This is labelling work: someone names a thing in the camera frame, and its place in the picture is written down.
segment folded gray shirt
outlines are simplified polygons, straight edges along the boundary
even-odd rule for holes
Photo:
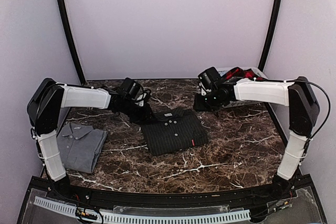
[[[57,136],[61,160],[65,168],[92,173],[107,132],[92,126],[66,124]]]

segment white basket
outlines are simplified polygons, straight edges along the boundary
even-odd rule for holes
[[[261,72],[258,68],[255,67],[240,67],[243,70],[248,70],[251,69],[257,76],[266,78],[266,75]],[[226,72],[230,71],[232,68],[217,68],[218,73],[223,76]],[[243,106],[243,105],[251,105],[251,104],[256,104],[256,103],[260,103],[260,102],[256,102],[256,101],[235,101],[235,102],[230,102],[229,105],[223,106],[224,108],[231,108],[231,107],[237,107],[237,106]]]

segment brown marble surface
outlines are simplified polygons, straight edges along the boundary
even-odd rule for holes
[[[152,90],[153,111],[192,108],[197,80],[140,80]],[[121,81],[90,81],[94,87]],[[271,183],[284,145],[262,104],[197,112],[209,143],[152,156],[140,127],[108,110],[72,108],[67,122],[108,131],[93,174],[68,170],[73,185],[133,193],[203,193]]]

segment clothing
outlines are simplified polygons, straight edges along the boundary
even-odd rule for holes
[[[66,124],[57,136],[61,160],[65,168],[92,173],[107,132],[92,126]]]
[[[206,130],[192,110],[176,108],[156,113],[157,123],[141,126],[152,155],[161,155],[208,142]]]

